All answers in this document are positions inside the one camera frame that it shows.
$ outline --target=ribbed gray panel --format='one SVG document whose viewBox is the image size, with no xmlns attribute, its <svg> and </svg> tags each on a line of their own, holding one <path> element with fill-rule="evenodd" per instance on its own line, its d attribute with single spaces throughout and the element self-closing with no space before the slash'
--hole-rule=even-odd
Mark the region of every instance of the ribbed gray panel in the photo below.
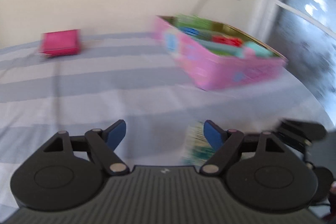
<svg viewBox="0 0 336 224">
<path fill-rule="evenodd" d="M 23 208 L 5 224 L 321 224 L 308 210 L 265 214 L 234 200 L 217 178 L 193 167 L 137 166 L 110 178 L 88 203 L 60 213 Z"/>
</svg>

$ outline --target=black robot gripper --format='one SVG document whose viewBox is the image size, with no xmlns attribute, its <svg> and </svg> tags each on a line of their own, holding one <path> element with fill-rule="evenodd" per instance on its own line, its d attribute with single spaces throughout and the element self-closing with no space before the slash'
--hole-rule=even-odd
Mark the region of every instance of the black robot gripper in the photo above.
<svg viewBox="0 0 336 224">
<path fill-rule="evenodd" d="M 305 154 L 326 135 L 319 124 L 284 120 L 274 131 L 244 134 L 207 120 L 204 136 L 216 152 L 199 172 L 193 166 L 130 171 L 114 153 L 125 133 L 119 120 L 84 136 L 52 136 L 13 174 L 20 209 L 5 224 L 193 223 L 196 215 L 212 216 L 213 224 L 320 223 L 307 207 L 328 195 L 333 175 L 288 148 Z M 74 151 L 86 152 L 89 161 Z M 246 152 L 255 154 L 243 159 Z"/>
</svg>

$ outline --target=open box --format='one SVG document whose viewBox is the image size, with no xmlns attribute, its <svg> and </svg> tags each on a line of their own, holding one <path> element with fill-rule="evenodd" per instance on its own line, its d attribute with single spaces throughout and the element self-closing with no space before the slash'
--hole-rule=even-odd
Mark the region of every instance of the open box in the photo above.
<svg viewBox="0 0 336 224">
<path fill-rule="evenodd" d="M 160 42 L 180 67 L 204 90 L 224 89 L 232 86 L 257 83 L 279 76 L 287 59 L 248 34 L 223 23 L 212 22 L 211 30 L 239 37 L 244 42 L 253 41 L 274 53 L 270 58 L 237 58 L 220 56 L 174 27 L 175 18 L 155 18 L 154 39 Z"/>
</svg>

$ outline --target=red toy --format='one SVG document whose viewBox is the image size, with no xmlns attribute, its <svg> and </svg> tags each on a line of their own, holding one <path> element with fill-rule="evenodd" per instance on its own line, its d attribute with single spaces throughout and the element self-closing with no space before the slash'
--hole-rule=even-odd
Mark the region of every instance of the red toy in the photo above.
<svg viewBox="0 0 336 224">
<path fill-rule="evenodd" d="M 240 47 L 243 41 L 238 37 L 223 37 L 220 35 L 213 35 L 212 42 L 226 44 L 234 47 Z"/>
<path fill-rule="evenodd" d="M 78 54 L 80 50 L 79 30 L 45 33 L 40 47 L 47 57 Z"/>
</svg>

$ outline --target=gray stripe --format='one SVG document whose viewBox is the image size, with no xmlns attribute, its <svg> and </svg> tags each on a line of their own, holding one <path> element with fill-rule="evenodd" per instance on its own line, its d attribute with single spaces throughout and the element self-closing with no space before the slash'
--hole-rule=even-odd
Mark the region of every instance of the gray stripe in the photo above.
<svg viewBox="0 0 336 224">
<path fill-rule="evenodd" d="M 56 96 L 53 86 L 55 77 L 0 85 L 0 103 L 24 101 Z M 114 89 L 144 89 L 153 86 L 191 83 L 181 69 L 143 68 L 62 75 L 57 77 L 59 95 L 71 96 L 99 93 Z"/>
<path fill-rule="evenodd" d="M 83 50 L 79 55 L 59 56 L 57 59 L 45 59 L 38 54 L 30 54 L 26 57 L 15 58 L 12 60 L 0 61 L 0 69 L 14 67 L 28 67 L 42 63 L 51 63 L 55 61 L 68 61 L 76 59 L 88 59 L 97 57 L 115 57 L 124 55 L 141 55 L 141 54 L 165 54 L 163 47 L 159 46 L 120 46 L 120 47 L 97 47 Z"/>
<path fill-rule="evenodd" d="M 6 205 L 0 205 L 0 221 L 1 223 L 9 218 L 18 208 L 13 208 Z"/>
<path fill-rule="evenodd" d="M 289 93 L 296 96 L 293 100 L 284 100 Z M 309 92 L 302 92 L 302 87 L 296 87 L 250 99 L 232 99 L 225 104 L 219 102 L 209 106 L 156 115 L 123 117 L 127 124 L 127 131 L 132 134 L 126 135 L 123 142 L 127 147 L 127 155 L 121 156 L 132 159 L 179 149 L 184 144 L 184 133 L 187 127 L 207 119 L 213 120 L 222 128 L 237 128 L 247 132 L 252 130 L 255 123 L 274 126 L 278 123 L 278 119 L 282 118 L 276 113 L 287 113 L 311 96 Z M 115 121 L 61 125 L 59 130 L 67 130 L 70 135 L 83 135 L 92 128 L 107 128 L 113 122 Z M 33 128 L 9 128 L 7 131 L 2 131 L 0 162 L 22 163 L 44 141 L 56 133 L 51 128 L 54 127 L 36 125 Z"/>
<path fill-rule="evenodd" d="M 110 33 L 110 34 L 98 34 L 98 35 L 85 35 L 81 36 L 81 40 L 89 40 L 89 39 L 108 39 L 108 38 L 115 38 L 115 39 L 128 39 L 128 38 L 146 38 L 151 37 L 152 33 L 150 32 L 135 32 L 135 33 Z M 25 44 L 15 45 L 11 47 L 6 47 L 0 49 L 0 55 L 5 54 L 8 52 L 14 52 L 16 50 L 20 50 L 23 48 L 33 48 L 37 47 L 41 41 L 29 42 Z"/>
</svg>

